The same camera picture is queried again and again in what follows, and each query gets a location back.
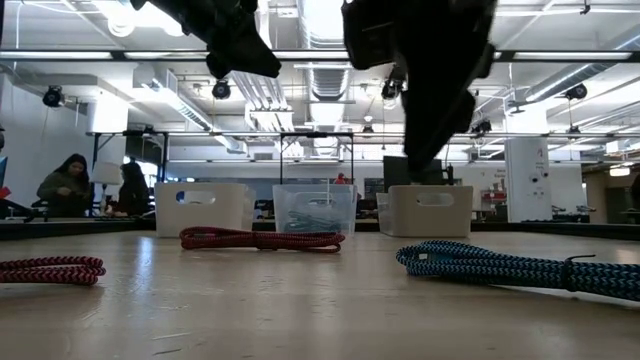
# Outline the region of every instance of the red braided rope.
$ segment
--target red braided rope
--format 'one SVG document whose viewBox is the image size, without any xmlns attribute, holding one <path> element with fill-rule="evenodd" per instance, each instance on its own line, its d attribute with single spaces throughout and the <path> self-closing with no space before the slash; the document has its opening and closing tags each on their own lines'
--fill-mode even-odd
<svg viewBox="0 0 640 360">
<path fill-rule="evenodd" d="M 182 248 L 255 247 L 259 250 L 297 250 L 336 253 L 344 235 L 337 233 L 272 233 L 223 228 L 192 227 L 180 232 Z"/>
<path fill-rule="evenodd" d="M 102 260 L 87 256 L 58 256 L 0 262 L 0 283 L 93 285 L 106 274 Z"/>
</svg>

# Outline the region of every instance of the blue braided rope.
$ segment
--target blue braided rope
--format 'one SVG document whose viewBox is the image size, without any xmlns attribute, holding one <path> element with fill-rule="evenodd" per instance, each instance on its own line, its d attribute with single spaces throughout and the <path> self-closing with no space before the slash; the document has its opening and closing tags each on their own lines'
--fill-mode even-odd
<svg viewBox="0 0 640 360">
<path fill-rule="evenodd" d="M 571 289 L 640 301 L 640 265 L 547 260 L 500 254 L 450 241 L 426 241 L 396 254 L 412 276 L 473 284 Z"/>
</svg>

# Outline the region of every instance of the white plastic bin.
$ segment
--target white plastic bin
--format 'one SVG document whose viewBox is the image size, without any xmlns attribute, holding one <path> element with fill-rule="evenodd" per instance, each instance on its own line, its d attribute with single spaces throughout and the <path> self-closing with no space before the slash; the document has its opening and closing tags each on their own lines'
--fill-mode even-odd
<svg viewBox="0 0 640 360">
<path fill-rule="evenodd" d="M 353 234 L 357 198 L 353 185 L 274 185 L 276 230 Z"/>
<path fill-rule="evenodd" d="M 183 192 L 184 199 L 178 200 Z M 255 191 L 243 184 L 156 183 L 158 237 L 193 226 L 251 230 Z"/>
<path fill-rule="evenodd" d="M 472 186 L 391 186 L 388 194 L 376 198 L 383 234 L 466 238 L 471 231 Z"/>
</svg>

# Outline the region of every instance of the workbench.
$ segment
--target workbench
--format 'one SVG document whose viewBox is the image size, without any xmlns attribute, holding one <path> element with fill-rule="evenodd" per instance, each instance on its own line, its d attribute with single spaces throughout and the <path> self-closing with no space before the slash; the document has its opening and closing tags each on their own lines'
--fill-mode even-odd
<svg viewBox="0 0 640 360">
<path fill-rule="evenodd" d="M 640 305 L 410 278 L 415 239 L 358 233 L 338 254 L 185 251 L 154 232 L 0 243 L 0 261 L 100 257 L 93 287 L 0 284 L 6 359 L 636 359 Z M 472 233 L 516 255 L 640 263 L 640 242 Z"/>
</svg>

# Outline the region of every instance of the coiled rope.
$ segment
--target coiled rope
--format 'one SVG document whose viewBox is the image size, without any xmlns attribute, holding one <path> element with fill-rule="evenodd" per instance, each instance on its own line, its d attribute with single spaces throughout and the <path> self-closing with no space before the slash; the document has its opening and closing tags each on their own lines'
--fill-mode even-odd
<svg viewBox="0 0 640 360">
<path fill-rule="evenodd" d="M 106 274 L 102 260 L 59 256 L 0 262 L 0 283 L 93 285 Z"/>
<path fill-rule="evenodd" d="M 272 233 L 213 227 L 192 227 L 180 232 L 182 248 L 246 248 L 336 253 L 344 235 L 338 233 Z"/>
<path fill-rule="evenodd" d="M 500 254 L 467 244 L 426 241 L 398 250 L 413 276 L 472 284 L 566 289 L 640 301 L 640 265 L 575 263 Z"/>
</svg>

